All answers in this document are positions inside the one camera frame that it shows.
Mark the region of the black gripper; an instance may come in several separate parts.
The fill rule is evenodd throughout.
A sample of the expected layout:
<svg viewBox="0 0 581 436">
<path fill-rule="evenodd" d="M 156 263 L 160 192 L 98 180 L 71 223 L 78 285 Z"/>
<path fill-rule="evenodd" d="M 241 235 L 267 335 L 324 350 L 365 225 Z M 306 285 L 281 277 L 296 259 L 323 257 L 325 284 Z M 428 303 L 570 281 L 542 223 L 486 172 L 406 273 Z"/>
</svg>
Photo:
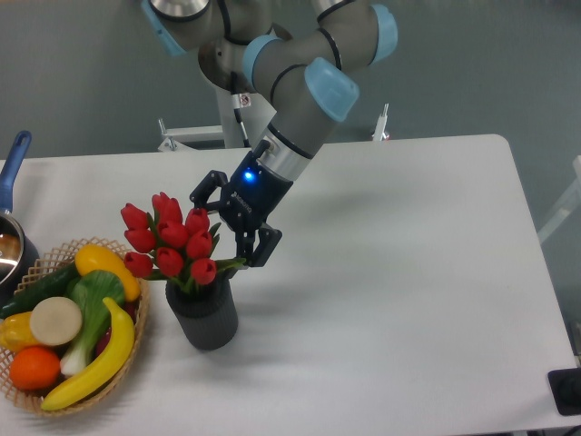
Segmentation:
<svg viewBox="0 0 581 436">
<path fill-rule="evenodd" d="M 229 182 L 226 173 L 211 170 L 190 193 L 190 201 L 196 209 L 219 212 L 235 232 L 236 255 L 244 259 L 244 266 L 258 268 L 266 264 L 282 238 L 282 231 L 263 223 L 292 185 L 248 152 Z M 221 189 L 220 199 L 210 202 L 217 189 Z"/>
</svg>

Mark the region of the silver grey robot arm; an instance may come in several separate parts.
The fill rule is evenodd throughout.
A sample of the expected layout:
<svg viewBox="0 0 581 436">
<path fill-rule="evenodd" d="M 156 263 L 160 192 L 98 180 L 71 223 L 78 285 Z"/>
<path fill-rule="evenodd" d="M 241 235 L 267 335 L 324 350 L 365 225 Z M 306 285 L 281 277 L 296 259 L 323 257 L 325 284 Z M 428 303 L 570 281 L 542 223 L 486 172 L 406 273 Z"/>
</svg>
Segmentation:
<svg viewBox="0 0 581 436">
<path fill-rule="evenodd" d="M 145 1 L 143 12 L 173 55 L 210 47 L 231 89 L 261 95 L 274 116 L 234 173 L 208 173 L 192 202 L 234 232 L 237 256 L 261 267 L 281 239 L 267 223 L 330 132 L 359 98 L 353 70 L 397 47 L 394 15 L 367 1 L 316 1 L 317 29 L 280 37 L 267 1 Z"/>
</svg>

